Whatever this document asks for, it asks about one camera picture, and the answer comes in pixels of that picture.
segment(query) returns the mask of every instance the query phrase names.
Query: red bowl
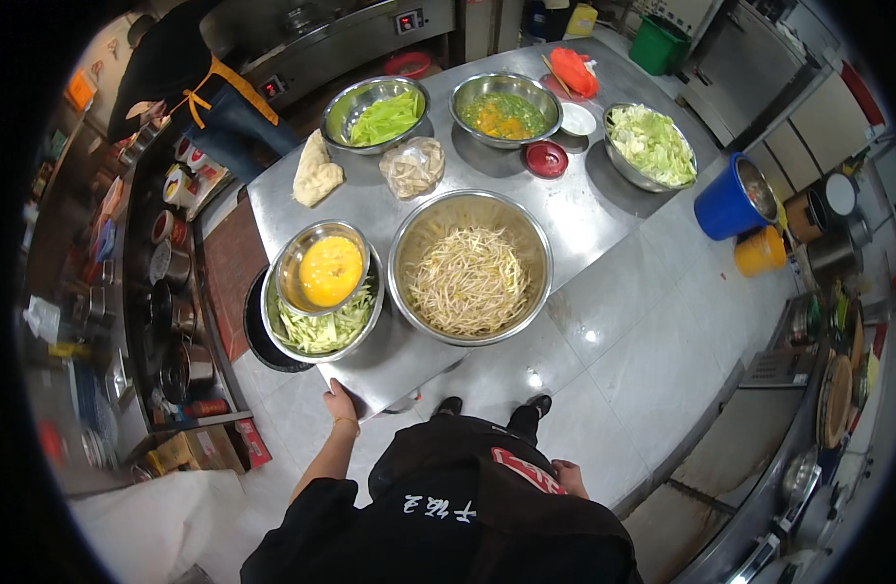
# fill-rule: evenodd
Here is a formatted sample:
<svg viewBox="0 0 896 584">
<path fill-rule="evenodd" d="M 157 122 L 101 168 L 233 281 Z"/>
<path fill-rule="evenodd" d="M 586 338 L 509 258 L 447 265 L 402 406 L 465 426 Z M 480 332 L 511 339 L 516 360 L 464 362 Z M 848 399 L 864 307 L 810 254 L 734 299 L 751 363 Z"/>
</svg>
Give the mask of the red bowl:
<svg viewBox="0 0 896 584">
<path fill-rule="evenodd" d="M 543 140 L 525 147 L 525 165 L 544 179 L 557 179 L 568 168 L 568 155 L 554 142 Z"/>
<path fill-rule="evenodd" d="M 426 53 L 401 53 L 394 55 L 384 64 L 384 73 L 418 79 L 431 64 L 432 59 Z"/>
</svg>

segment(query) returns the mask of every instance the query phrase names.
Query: orange apron strap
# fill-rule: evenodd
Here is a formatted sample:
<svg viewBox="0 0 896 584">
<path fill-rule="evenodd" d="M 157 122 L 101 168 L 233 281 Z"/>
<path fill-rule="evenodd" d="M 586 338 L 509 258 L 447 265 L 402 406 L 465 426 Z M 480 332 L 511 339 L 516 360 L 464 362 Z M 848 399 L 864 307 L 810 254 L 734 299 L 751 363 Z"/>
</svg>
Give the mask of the orange apron strap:
<svg viewBox="0 0 896 584">
<path fill-rule="evenodd" d="M 238 75 L 229 66 L 221 63 L 215 55 L 212 55 L 212 73 L 222 76 L 240 95 L 244 96 L 250 105 L 256 108 L 269 123 L 276 125 L 279 123 L 279 116 L 263 99 L 263 96 L 256 92 L 254 86 L 247 82 L 242 76 Z"/>
<path fill-rule="evenodd" d="M 225 81 L 231 84 L 231 87 L 237 90 L 237 92 L 244 97 L 250 105 L 256 108 L 256 111 L 260 112 L 264 118 L 266 118 L 269 123 L 273 125 L 277 125 L 279 123 L 279 116 L 275 111 L 267 104 L 267 100 L 263 99 L 263 96 L 256 92 L 254 87 L 247 82 L 242 76 L 238 75 L 231 69 L 229 66 L 221 63 L 215 55 L 212 55 L 212 66 L 208 69 L 208 75 L 205 76 L 204 79 L 201 80 L 201 83 L 194 90 L 183 90 L 182 94 L 185 95 L 185 99 L 175 105 L 175 108 L 169 110 L 169 113 L 172 114 L 176 111 L 180 106 L 188 102 L 188 110 L 192 114 L 192 119 L 195 120 L 195 123 L 198 124 L 198 127 L 204 129 L 205 123 L 201 120 L 201 117 L 198 115 L 198 110 L 196 108 L 196 104 L 202 106 L 206 110 L 210 110 L 211 104 L 206 102 L 197 96 L 197 91 L 201 89 L 201 86 L 205 84 L 205 81 L 212 75 L 219 75 L 224 78 Z"/>
</svg>

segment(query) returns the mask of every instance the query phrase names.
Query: green vegetables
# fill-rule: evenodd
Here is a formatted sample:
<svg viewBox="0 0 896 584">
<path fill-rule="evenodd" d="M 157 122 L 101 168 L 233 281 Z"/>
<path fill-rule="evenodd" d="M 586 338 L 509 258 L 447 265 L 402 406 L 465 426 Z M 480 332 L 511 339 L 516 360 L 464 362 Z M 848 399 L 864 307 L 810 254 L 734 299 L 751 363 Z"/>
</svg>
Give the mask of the green vegetables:
<svg viewBox="0 0 896 584">
<path fill-rule="evenodd" d="M 695 179 L 695 155 L 668 116 L 630 106 L 611 111 L 606 123 L 613 146 L 642 174 L 672 187 Z"/>
<path fill-rule="evenodd" d="M 346 305 L 320 317 L 303 317 L 288 309 L 279 299 L 279 318 L 286 327 L 273 333 L 284 345 L 306 354 L 327 353 L 347 347 L 358 337 L 373 311 L 370 284 L 361 286 Z"/>
<path fill-rule="evenodd" d="M 418 91 L 371 104 L 351 128 L 351 146 L 375 146 L 412 128 L 422 117 L 425 104 Z"/>
</svg>

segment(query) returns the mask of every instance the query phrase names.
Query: hand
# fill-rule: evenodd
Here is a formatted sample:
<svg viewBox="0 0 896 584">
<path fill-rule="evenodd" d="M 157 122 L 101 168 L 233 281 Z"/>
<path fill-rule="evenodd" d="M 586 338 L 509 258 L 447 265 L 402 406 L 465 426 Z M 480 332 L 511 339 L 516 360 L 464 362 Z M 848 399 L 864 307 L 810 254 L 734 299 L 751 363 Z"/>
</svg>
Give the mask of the hand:
<svg viewBox="0 0 896 584">
<path fill-rule="evenodd" d="M 581 467 L 570 461 L 552 461 L 552 468 L 558 474 L 558 484 L 570 495 L 576 495 L 582 499 L 590 499 L 581 479 Z"/>
<path fill-rule="evenodd" d="M 157 120 L 166 115 L 166 100 L 158 101 L 150 106 L 150 109 L 140 114 L 140 125 L 149 123 L 150 120 Z"/>
<path fill-rule="evenodd" d="M 354 402 L 344 386 L 334 378 L 331 378 L 330 386 L 330 390 L 325 392 L 325 407 L 328 411 L 336 418 L 358 421 L 358 415 L 354 413 Z"/>
</svg>

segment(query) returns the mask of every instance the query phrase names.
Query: yellow container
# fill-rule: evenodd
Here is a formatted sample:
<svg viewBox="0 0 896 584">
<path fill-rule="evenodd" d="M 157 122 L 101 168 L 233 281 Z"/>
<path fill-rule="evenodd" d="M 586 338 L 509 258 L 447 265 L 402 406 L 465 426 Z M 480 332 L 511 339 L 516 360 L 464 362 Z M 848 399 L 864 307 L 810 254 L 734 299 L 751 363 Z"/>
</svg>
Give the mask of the yellow container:
<svg viewBox="0 0 896 584">
<path fill-rule="evenodd" d="M 736 269 L 745 277 L 778 270 L 785 265 L 785 244 L 779 231 L 767 225 L 734 248 Z"/>
<path fill-rule="evenodd" d="M 594 21 L 597 20 L 597 11 L 593 6 L 587 4 L 579 4 L 574 7 L 571 13 L 571 19 L 568 21 L 568 28 L 565 33 L 577 37 L 587 37 L 594 29 Z"/>
</svg>

